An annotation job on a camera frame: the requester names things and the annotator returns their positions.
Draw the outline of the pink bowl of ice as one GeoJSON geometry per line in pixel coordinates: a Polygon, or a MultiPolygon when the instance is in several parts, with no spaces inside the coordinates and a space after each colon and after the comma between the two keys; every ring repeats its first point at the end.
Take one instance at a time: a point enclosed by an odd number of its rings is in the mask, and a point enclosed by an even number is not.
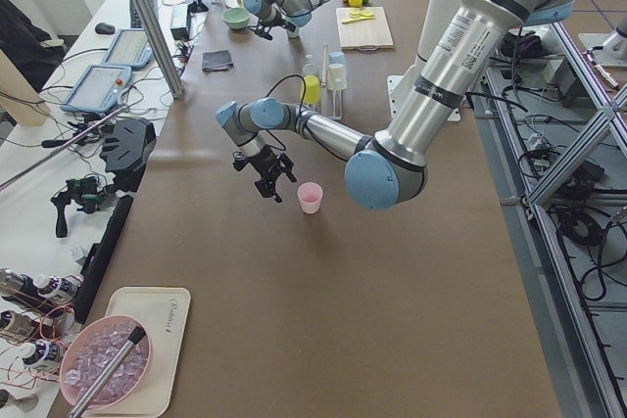
{"type": "MultiPolygon", "coordinates": [[[[74,405],[127,343],[140,322],[128,315],[106,316],[83,328],[67,348],[59,370],[61,393],[74,405]]],[[[148,335],[135,344],[103,389],[90,402],[90,410],[121,402],[141,382],[152,356],[148,335]]]]}

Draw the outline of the clear small cup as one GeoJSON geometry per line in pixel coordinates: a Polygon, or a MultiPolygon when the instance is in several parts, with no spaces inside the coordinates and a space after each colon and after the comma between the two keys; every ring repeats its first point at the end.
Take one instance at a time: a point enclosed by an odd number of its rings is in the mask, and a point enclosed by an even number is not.
{"type": "Polygon", "coordinates": [[[305,64],[302,67],[302,76],[308,75],[319,77],[318,68],[314,63],[314,56],[311,54],[305,57],[305,64]]]}

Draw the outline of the cream plastic tray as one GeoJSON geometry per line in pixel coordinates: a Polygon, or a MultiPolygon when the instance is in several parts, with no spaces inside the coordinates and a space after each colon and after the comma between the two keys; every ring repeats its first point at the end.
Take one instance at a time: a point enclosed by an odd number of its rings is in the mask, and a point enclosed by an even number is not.
{"type": "Polygon", "coordinates": [[[122,287],[109,301],[105,314],[136,319],[151,341],[148,368],[135,389],[121,402],[86,417],[160,417],[169,408],[185,323],[189,291],[171,287],[122,287]]]}

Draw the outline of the light blue plastic cup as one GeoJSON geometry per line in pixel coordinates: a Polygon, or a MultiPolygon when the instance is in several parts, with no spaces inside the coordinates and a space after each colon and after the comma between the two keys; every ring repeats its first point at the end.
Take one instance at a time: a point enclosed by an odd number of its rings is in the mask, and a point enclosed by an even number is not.
{"type": "Polygon", "coordinates": [[[345,54],[342,51],[333,51],[329,53],[329,64],[345,65],[345,54]]]}

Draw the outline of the grey folded cloth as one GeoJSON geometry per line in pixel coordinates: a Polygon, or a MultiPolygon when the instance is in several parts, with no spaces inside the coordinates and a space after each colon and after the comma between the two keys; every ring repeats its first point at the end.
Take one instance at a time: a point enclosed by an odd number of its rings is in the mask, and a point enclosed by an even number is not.
{"type": "Polygon", "coordinates": [[[204,52],[202,54],[202,71],[227,70],[233,65],[228,50],[204,52]]]}

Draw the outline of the yellow plastic knife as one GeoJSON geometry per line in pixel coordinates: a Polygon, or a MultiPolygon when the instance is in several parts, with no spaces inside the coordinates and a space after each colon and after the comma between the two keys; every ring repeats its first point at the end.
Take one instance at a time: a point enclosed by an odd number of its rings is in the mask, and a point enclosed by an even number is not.
{"type": "Polygon", "coordinates": [[[358,17],[358,18],[347,18],[341,21],[341,24],[350,24],[350,23],[358,23],[363,21],[372,20],[372,18],[368,17],[358,17]]]}

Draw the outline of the blue teach pendant near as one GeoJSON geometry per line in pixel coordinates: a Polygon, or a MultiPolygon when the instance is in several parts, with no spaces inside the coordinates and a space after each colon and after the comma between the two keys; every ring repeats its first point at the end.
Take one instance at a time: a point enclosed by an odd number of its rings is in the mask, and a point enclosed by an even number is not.
{"type": "Polygon", "coordinates": [[[129,66],[92,65],[80,77],[61,110],[68,113],[104,113],[119,101],[132,78],[129,66]]]}

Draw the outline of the black power box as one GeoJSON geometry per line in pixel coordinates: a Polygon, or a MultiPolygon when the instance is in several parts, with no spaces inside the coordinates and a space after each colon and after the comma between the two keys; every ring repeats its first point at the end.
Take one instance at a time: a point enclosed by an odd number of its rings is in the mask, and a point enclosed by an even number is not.
{"type": "Polygon", "coordinates": [[[174,5],[170,15],[170,33],[174,40],[190,39],[191,18],[186,4],[174,5]]]}

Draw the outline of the white cup holder rack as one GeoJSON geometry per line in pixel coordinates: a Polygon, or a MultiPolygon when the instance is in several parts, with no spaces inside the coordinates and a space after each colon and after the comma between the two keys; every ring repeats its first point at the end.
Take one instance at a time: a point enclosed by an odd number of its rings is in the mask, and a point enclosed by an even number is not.
{"type": "Polygon", "coordinates": [[[342,91],[332,91],[327,88],[327,73],[329,66],[329,53],[333,52],[329,49],[329,45],[324,43],[322,46],[322,60],[318,68],[319,81],[321,85],[321,98],[315,105],[309,105],[321,112],[323,115],[334,120],[340,120],[343,115],[343,93],[342,91]]]}

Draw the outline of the mint green plastic cup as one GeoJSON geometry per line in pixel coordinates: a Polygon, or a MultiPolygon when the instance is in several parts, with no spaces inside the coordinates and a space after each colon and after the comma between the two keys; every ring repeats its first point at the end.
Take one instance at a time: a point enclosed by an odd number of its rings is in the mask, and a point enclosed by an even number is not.
{"type": "Polygon", "coordinates": [[[300,37],[300,30],[296,26],[293,30],[288,30],[287,35],[290,39],[296,39],[300,37]]]}

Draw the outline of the pink plastic cup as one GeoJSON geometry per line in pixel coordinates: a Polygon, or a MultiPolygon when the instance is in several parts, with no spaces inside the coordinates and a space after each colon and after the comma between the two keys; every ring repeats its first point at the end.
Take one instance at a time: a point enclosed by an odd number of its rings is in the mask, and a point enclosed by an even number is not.
{"type": "Polygon", "coordinates": [[[305,214],[314,214],[319,211],[323,198],[322,187],[314,182],[305,182],[297,190],[301,210],[305,214]]]}

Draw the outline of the wooden cutting board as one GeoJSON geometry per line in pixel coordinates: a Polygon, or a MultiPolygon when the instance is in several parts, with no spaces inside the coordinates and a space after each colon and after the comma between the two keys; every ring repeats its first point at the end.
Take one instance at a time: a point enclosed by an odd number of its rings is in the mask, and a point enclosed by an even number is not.
{"type": "Polygon", "coordinates": [[[342,50],[376,50],[394,47],[394,41],[383,7],[365,7],[374,13],[372,20],[341,24],[349,17],[348,12],[356,8],[337,8],[336,21],[342,50]]]}

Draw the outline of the blue teach pendant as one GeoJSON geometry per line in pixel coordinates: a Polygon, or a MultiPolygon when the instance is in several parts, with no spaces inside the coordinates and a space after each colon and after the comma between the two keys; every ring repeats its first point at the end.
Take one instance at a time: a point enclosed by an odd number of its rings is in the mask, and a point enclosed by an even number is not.
{"type": "Polygon", "coordinates": [[[68,113],[104,113],[119,101],[132,78],[129,66],[92,65],[80,77],[61,110],[68,113]]]}
{"type": "Polygon", "coordinates": [[[103,64],[143,70],[153,59],[153,50],[142,28],[122,28],[108,48],[103,64]]]}

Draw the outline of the white plastic cup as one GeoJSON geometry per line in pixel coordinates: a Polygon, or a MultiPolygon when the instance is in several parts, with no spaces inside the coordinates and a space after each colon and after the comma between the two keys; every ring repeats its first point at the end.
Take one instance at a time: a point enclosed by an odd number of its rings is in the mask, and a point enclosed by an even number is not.
{"type": "Polygon", "coordinates": [[[343,63],[329,64],[327,88],[332,91],[342,91],[348,88],[347,70],[343,63]]]}

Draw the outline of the black computer mouse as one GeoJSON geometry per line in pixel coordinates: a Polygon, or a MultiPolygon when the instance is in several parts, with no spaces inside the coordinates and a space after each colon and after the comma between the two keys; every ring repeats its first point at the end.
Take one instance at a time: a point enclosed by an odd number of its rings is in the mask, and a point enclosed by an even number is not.
{"type": "Polygon", "coordinates": [[[116,27],[110,23],[97,23],[94,31],[97,34],[112,35],[116,32],[116,27]]]}

